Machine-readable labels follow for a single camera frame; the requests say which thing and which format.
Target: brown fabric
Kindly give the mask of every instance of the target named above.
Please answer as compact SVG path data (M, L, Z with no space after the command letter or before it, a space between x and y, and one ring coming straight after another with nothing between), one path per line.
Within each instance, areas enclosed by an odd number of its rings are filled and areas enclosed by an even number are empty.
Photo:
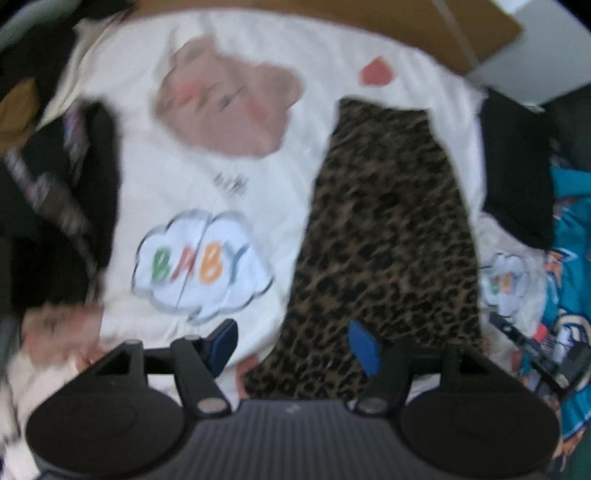
M244 376L247 392L357 396L366 378L349 349L350 319L385 338L478 346L477 269L466 211L427 113L341 100L281 335Z
M35 131L39 108L39 95L32 78L19 82L0 101L0 155L27 142Z

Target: cardboard box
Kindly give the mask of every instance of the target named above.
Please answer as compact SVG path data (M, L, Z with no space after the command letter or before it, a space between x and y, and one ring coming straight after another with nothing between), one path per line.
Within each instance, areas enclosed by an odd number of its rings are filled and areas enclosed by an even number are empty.
M445 17L435 3L447 5ZM517 38L519 24L490 0L136 0L132 18L188 8L258 8L306 15L361 27L418 47L455 72L472 63L458 36L478 61Z

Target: white bedsheet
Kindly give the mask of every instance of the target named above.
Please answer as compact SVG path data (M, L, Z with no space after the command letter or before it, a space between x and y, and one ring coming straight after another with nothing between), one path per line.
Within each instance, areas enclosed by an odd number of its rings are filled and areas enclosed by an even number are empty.
M291 109L285 142L277 153L261 160L230 160L184 147L155 121L152 102L168 72L170 54L202 34L214 34L221 51L287 66L300 75L304 96ZM359 71L378 56L392 66L395 80L385 87L361 86ZM121 213L106 273L103 338L113 343L140 338L147 346L167 345L186 333L206 335L230 316L221 312L188 324L186 311L164 313L131 291L135 253L142 239L181 212L198 209L212 216L239 212L240 222L248 227L246 235L273 275L264 293L255 292L248 305L231 314L239 323L241 339L219 384L233 404L238 401L235 365L251 353L268 350L278 334L314 178L342 96L428 109L433 133L449 155L470 223L478 231L485 181L478 121L482 94L417 49L289 15L196 11L112 25L88 51L77 73L76 89L86 98L106 102L117 113L122 134ZM228 180L240 176L247 180L246 190L225 190ZM43 384L47 396L61 387L64 376L74 373L71 365L61 370L61 376L54 370L32 373L29 382ZM18 377L18 368L12 374ZM158 387L169 390L171 382ZM22 406L18 405L21 428L43 400L39 395L33 398L27 400L23 393ZM34 466L23 452L23 441L8 446L6 478L31 478Z

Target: metal screw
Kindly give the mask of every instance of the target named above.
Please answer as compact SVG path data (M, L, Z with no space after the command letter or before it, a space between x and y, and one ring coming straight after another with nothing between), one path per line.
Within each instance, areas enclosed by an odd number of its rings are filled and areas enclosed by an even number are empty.
M388 409L388 402L383 398L370 397L358 402L355 408L367 415L380 415Z
M228 402L222 398L208 397L197 402L197 408L199 411L206 415L214 415L221 413L228 407Z

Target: red heart print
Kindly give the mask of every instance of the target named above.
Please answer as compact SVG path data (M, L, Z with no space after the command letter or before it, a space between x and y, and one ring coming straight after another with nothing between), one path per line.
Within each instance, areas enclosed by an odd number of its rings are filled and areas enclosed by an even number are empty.
M394 72L382 57L375 58L361 70L359 82L364 86L384 87L394 80Z

